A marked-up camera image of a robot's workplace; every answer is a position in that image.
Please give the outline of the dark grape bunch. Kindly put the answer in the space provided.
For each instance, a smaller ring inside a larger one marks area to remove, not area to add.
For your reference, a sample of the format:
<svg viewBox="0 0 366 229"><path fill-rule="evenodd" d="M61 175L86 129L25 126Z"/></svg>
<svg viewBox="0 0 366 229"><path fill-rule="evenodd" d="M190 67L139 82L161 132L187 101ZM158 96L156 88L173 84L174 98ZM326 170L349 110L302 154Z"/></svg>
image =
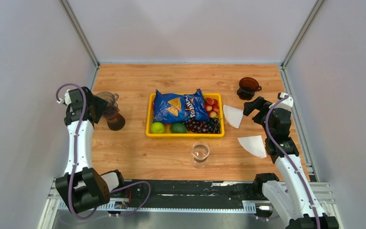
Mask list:
<svg viewBox="0 0 366 229"><path fill-rule="evenodd" d="M220 134L221 124L218 118L210 118L208 121L190 119L183 123L188 131L196 134Z"/></svg>

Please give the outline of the brown coffee dripper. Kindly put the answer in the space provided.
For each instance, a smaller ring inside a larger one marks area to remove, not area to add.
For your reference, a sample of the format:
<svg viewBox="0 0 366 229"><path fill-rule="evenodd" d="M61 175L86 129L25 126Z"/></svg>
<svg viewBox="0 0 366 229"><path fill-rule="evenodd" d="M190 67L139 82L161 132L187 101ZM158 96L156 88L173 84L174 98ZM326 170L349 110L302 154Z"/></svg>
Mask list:
<svg viewBox="0 0 366 229"><path fill-rule="evenodd" d="M252 77L244 77L239 81L237 95L241 100L252 100L256 92L262 90L259 82Z"/></svg>

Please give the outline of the clear glass beaker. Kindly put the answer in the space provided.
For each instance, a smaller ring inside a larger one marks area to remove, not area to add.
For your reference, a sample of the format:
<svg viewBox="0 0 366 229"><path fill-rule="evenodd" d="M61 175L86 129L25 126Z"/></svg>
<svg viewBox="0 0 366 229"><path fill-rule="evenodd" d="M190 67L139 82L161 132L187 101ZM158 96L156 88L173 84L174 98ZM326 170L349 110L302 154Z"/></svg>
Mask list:
<svg viewBox="0 0 366 229"><path fill-rule="evenodd" d="M191 164L195 168L205 168L208 165L210 148L206 143L195 143L190 151Z"/></svg>

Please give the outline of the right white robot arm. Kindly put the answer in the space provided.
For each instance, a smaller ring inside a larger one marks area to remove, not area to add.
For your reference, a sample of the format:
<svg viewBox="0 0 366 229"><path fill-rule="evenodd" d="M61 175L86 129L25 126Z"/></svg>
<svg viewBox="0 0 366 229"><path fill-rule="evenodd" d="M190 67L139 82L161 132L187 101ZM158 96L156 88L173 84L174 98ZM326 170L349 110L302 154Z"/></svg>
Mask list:
<svg viewBox="0 0 366 229"><path fill-rule="evenodd" d="M277 99L272 103L259 96L244 104L245 116L258 110L252 120L263 127L266 152L285 183L283 187L274 173L257 174L254 195L270 201L287 229L338 229L336 217L326 213L313 193L299 151L290 136L290 110L294 101L286 93L279 93Z"/></svg>

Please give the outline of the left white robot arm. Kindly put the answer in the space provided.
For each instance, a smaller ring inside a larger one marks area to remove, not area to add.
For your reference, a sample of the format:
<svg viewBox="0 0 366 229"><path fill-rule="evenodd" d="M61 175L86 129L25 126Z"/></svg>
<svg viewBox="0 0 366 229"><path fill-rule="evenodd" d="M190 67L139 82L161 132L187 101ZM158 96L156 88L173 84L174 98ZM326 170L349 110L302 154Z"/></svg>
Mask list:
<svg viewBox="0 0 366 229"><path fill-rule="evenodd" d="M64 118L69 152L63 176L55 180L55 187L71 214L95 210L110 201L110 194L122 197L127 185L118 170L100 175L92 165L92 136L106 108L106 101L92 94L85 86L73 84L63 98L56 92L57 103L67 107Z"/></svg>

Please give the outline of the blue chips bag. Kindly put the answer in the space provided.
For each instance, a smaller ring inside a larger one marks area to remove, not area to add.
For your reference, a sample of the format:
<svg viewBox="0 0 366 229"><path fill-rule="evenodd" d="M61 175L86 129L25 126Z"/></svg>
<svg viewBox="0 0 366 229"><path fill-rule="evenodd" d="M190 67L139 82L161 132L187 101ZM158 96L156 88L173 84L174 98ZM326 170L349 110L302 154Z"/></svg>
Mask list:
<svg viewBox="0 0 366 229"><path fill-rule="evenodd" d="M210 119L200 89L193 94L163 94L156 91L153 101L153 122L174 124L190 119L196 121Z"/></svg>

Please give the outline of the brown glass cup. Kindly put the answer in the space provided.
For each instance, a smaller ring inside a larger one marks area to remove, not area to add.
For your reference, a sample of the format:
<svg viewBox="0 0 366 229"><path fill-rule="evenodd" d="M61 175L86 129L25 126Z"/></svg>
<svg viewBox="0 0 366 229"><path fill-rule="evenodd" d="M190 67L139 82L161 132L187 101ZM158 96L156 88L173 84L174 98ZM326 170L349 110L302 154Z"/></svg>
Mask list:
<svg viewBox="0 0 366 229"><path fill-rule="evenodd" d="M121 130L125 125L125 118L120 114L119 108L113 107L103 113L108 127L113 131Z"/></svg>

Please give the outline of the dark green lime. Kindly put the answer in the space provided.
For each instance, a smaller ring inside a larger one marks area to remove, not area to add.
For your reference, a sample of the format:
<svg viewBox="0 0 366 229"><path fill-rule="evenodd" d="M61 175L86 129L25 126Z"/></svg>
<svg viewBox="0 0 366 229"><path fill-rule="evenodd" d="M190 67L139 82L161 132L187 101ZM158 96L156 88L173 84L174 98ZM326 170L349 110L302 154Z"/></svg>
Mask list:
<svg viewBox="0 0 366 229"><path fill-rule="evenodd" d="M172 134L186 134L188 132L187 127L183 123L174 123L170 126Z"/></svg>

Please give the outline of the yellow plastic tray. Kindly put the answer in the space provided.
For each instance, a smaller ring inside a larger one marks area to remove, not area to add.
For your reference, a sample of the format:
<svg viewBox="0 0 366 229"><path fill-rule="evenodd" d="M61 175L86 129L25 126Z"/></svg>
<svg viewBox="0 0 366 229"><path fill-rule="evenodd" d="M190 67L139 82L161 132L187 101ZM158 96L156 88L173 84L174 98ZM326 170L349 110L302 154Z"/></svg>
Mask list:
<svg viewBox="0 0 366 229"><path fill-rule="evenodd" d="M221 126L220 134L196 134L193 132L188 132L185 134L173 134L170 131L170 124L165 125L165 132L160 134L154 134L151 132L151 125L153 123L153 101L155 99L156 93L152 93L149 95L149 101L148 101L148 110L147 110L147 117L146 117L146 129L145 133L149 138L154 139L219 139L222 138L225 134L225 126L224 126L224 115L222 108L220 107L220 111L218 111L218 119L219 124Z"/></svg>

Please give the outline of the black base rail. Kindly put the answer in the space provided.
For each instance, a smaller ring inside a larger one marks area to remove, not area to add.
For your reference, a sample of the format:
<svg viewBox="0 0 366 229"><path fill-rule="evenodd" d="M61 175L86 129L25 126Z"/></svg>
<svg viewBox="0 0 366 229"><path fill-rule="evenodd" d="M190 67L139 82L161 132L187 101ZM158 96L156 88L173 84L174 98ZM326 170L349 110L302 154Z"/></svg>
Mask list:
<svg viewBox="0 0 366 229"><path fill-rule="evenodd" d="M127 201L129 208L142 209L244 209L247 201L272 206L252 181L125 180L125 190L111 198Z"/></svg>

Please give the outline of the white coffee filter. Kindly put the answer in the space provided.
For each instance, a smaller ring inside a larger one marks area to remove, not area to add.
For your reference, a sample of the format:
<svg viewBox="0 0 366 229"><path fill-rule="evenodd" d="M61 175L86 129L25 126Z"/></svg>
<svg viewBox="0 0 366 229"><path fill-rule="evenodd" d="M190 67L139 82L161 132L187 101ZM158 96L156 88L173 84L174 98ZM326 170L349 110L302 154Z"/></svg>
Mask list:
<svg viewBox="0 0 366 229"><path fill-rule="evenodd" d="M242 148L245 151L249 152L251 155L258 158L267 157L267 153L261 135L240 137L238 138L238 142L242 146Z"/></svg>
<svg viewBox="0 0 366 229"><path fill-rule="evenodd" d="M223 113L228 124L236 129L239 129L243 118L243 110L224 104Z"/></svg>

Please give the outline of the yellow-green lime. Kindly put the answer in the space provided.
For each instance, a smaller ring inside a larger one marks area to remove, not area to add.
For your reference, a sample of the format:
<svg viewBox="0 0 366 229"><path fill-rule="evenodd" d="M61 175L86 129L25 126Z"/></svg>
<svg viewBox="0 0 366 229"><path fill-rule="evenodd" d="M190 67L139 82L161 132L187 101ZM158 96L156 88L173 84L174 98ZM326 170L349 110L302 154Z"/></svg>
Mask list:
<svg viewBox="0 0 366 229"><path fill-rule="evenodd" d="M152 134L163 134L165 130L165 125L161 122L153 122L150 126L150 132Z"/></svg>

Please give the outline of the red lychee bunch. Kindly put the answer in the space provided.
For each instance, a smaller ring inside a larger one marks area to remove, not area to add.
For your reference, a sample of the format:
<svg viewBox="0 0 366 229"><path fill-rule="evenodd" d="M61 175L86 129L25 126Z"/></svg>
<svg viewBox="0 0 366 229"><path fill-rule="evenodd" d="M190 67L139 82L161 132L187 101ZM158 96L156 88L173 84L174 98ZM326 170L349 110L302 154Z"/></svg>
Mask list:
<svg viewBox="0 0 366 229"><path fill-rule="evenodd" d="M219 103L217 99L213 99L210 97L206 97L204 99L205 102L205 110L207 111L210 118L218 118L220 111Z"/></svg>

